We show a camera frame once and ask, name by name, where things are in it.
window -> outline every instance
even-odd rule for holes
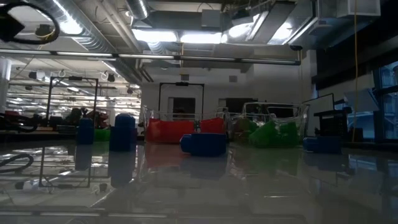
[[[398,62],[380,68],[382,88],[396,86],[398,75]]]
[[[384,134],[387,139],[398,139],[398,92],[383,96]]]
[[[382,111],[378,118],[382,121],[382,128],[379,130],[384,133],[384,139],[398,139],[398,62],[381,67],[375,73],[375,83],[379,94],[379,104]]]
[[[335,110],[342,110],[344,107],[348,107],[348,105],[346,103],[340,103],[335,105]],[[351,107],[351,109],[353,112],[351,114],[347,114],[348,129],[354,126],[354,108]],[[363,138],[374,139],[373,111],[356,113],[356,128],[362,128]]]

ceiling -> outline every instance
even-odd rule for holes
[[[60,5],[65,7],[65,11],[69,13],[70,17],[76,19],[77,23],[84,22],[84,28],[86,31],[80,35],[61,33],[60,37],[46,45],[21,45],[13,43],[0,43],[1,49],[28,49],[28,50],[53,50],[53,51],[67,51],[67,52],[89,52],[87,47],[82,44],[84,38],[87,39],[88,35],[95,35],[97,39],[101,41],[107,48],[103,52],[112,53],[150,53],[151,49],[144,41],[137,40],[133,32],[131,32],[131,18],[126,14],[128,9],[126,7],[125,0],[114,0],[114,1],[100,1],[100,0],[44,0],[36,1],[30,0],[30,2],[37,2],[40,6],[44,7],[54,2],[60,2]],[[258,1],[225,1],[225,0],[148,0],[148,5],[152,9],[152,12],[169,11],[170,13],[201,13],[204,9],[221,10],[223,15],[227,18],[233,18],[233,12],[236,12],[237,8],[242,7],[253,7],[260,9],[263,5],[271,4],[269,8],[264,11],[269,11],[269,17],[273,19],[273,24],[269,25],[267,29],[269,32],[279,32],[284,24],[287,22],[292,26],[289,30],[291,38],[295,30],[299,30],[302,26],[308,22],[313,15],[313,3],[311,0],[294,0],[294,1],[271,1],[265,2],[263,0]],[[278,15],[276,11],[276,4],[290,4],[290,9],[286,15]],[[53,10],[55,17],[60,11]],[[40,24],[51,24],[41,13],[29,9],[26,7],[18,7],[13,9],[11,14],[25,25],[25,29],[19,34],[23,35],[24,38],[36,38],[34,31]],[[338,22],[340,20],[333,20],[333,30],[330,32],[336,32],[340,26],[346,27],[344,22]],[[307,49],[316,49],[317,43],[321,40],[320,37],[312,37],[308,35],[308,31],[304,32],[303,35],[298,38],[294,44],[300,44]],[[184,55],[196,55],[205,57],[235,57],[235,58],[274,58],[284,60],[296,60],[297,53],[293,51],[288,44],[281,45],[268,45],[266,42],[260,42],[255,40],[253,42],[239,41],[239,42],[227,42],[225,44],[189,44],[189,43],[163,43],[166,49],[174,49],[173,51],[168,50],[170,54],[184,54]],[[49,92],[48,82],[44,79],[33,80],[28,77],[30,72],[44,71],[46,77],[57,77],[60,71],[65,72],[66,77],[70,75],[78,75],[86,78],[98,78],[99,90],[98,96],[101,96],[103,103],[101,106],[106,107],[106,100],[113,100],[112,97],[134,97],[135,102],[140,101],[141,91],[138,89],[134,90],[133,94],[127,94],[127,88],[129,86],[141,85],[145,82],[159,82],[164,81],[165,77],[172,75],[179,76],[180,73],[190,73],[200,71],[200,69],[235,69],[237,73],[245,73],[249,70],[250,64],[243,63],[225,63],[225,62],[204,62],[204,61],[160,61],[160,60],[143,60],[136,61],[136,59],[123,59],[122,63],[124,68],[117,67],[119,62],[103,62],[98,58],[83,58],[83,57],[56,57],[50,56],[19,56],[19,55],[5,55],[12,60],[12,71],[11,71],[11,87],[9,93],[30,93],[46,95]],[[137,69],[144,65],[146,73],[140,72],[141,69]],[[109,73],[115,73],[115,81],[108,82],[106,75]],[[68,91],[64,86],[62,88],[54,88],[53,94],[56,95],[78,95],[77,98],[84,96],[90,96],[94,93],[94,88],[87,86],[93,85],[93,83],[76,83],[68,81],[70,85],[81,85],[85,87],[85,91],[71,92]],[[25,90],[24,85],[34,85],[33,90]],[[46,100],[42,100],[39,103],[45,104]]]

transparent enclosure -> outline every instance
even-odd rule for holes
[[[308,105],[245,103],[242,114],[233,116],[233,139],[266,147],[294,147],[304,135]]]

whiteboard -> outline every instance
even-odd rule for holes
[[[319,117],[316,117],[313,114],[335,110],[334,94],[330,93],[316,99],[304,101],[303,104],[310,106],[308,109],[307,136],[315,136],[315,128],[320,129],[320,124]]]

ceiling vent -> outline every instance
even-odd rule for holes
[[[229,76],[229,82],[237,83],[238,82],[238,77],[236,75],[230,75]]]
[[[355,14],[355,0],[338,0],[337,17],[353,16]],[[357,2],[358,16],[380,16],[380,0],[367,0]]]
[[[189,75],[188,74],[181,74],[181,81],[189,81]]]

